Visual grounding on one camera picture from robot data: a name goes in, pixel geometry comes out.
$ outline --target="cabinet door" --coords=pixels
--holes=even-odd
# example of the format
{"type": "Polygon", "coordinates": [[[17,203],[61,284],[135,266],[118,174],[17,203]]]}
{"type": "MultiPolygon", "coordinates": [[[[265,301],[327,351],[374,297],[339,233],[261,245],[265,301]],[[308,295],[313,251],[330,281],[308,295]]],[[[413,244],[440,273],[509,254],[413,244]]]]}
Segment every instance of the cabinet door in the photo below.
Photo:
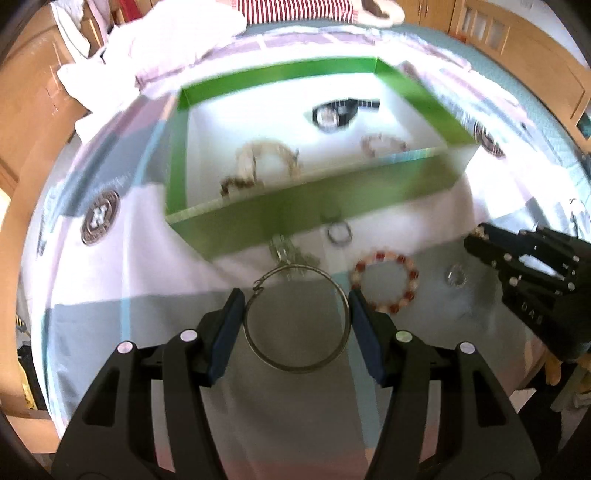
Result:
{"type": "Polygon", "coordinates": [[[426,2],[427,0],[396,0],[396,3],[404,10],[404,22],[414,23],[417,25],[421,20],[421,11],[424,9],[426,2]]]}
{"type": "Polygon", "coordinates": [[[453,8],[456,0],[423,0],[420,24],[445,33],[452,24],[453,8]]]}

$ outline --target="wristwatch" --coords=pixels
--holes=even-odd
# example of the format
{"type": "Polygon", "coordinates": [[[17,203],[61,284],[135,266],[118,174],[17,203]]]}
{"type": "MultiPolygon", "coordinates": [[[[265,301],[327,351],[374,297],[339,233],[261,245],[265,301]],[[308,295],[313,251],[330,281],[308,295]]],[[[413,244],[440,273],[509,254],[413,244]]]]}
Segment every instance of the wristwatch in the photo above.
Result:
{"type": "Polygon", "coordinates": [[[345,127],[357,115],[358,108],[379,109],[379,100],[349,98],[323,103],[312,110],[312,121],[325,132],[345,127]]]}

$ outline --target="red and white striped cloth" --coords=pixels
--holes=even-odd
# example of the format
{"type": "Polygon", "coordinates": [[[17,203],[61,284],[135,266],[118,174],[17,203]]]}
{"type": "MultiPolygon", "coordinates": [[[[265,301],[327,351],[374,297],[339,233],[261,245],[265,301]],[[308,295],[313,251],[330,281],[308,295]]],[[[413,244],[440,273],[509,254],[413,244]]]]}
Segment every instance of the red and white striped cloth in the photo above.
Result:
{"type": "Polygon", "coordinates": [[[357,10],[349,0],[233,0],[232,7],[249,25],[327,18],[356,23],[357,10]]]}

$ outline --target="white screw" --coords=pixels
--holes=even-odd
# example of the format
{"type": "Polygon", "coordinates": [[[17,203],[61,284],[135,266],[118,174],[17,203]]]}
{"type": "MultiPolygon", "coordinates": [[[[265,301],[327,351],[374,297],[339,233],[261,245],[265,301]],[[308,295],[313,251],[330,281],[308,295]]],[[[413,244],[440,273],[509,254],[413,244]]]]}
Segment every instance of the white screw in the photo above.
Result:
{"type": "Polygon", "coordinates": [[[197,338],[197,332],[195,330],[184,330],[181,332],[181,340],[183,342],[192,342],[197,338]]]}
{"type": "Polygon", "coordinates": [[[470,342],[462,342],[460,343],[460,350],[464,352],[466,355],[471,355],[476,352],[476,347],[472,345],[470,342]]]}
{"type": "Polygon", "coordinates": [[[396,340],[401,343],[408,343],[413,339],[413,334],[406,330],[399,330],[396,332],[396,340]]]}
{"type": "Polygon", "coordinates": [[[129,353],[134,349],[134,344],[131,342],[121,342],[117,345],[117,351],[119,353],[129,353]]]}

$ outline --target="green box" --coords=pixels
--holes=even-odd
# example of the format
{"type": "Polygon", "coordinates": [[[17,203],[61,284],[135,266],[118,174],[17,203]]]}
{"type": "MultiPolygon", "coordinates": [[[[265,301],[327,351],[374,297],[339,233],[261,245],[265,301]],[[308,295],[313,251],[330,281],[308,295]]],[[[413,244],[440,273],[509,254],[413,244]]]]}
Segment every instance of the green box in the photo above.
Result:
{"type": "Polygon", "coordinates": [[[166,220],[208,259],[265,243],[277,234],[293,235],[451,188],[478,148],[473,137],[422,85],[382,60],[367,57],[297,61],[206,80],[181,91],[172,122],[166,220]],[[431,124],[447,148],[399,153],[362,167],[187,205],[187,122],[193,105],[267,83],[336,73],[378,76],[431,124]]]}

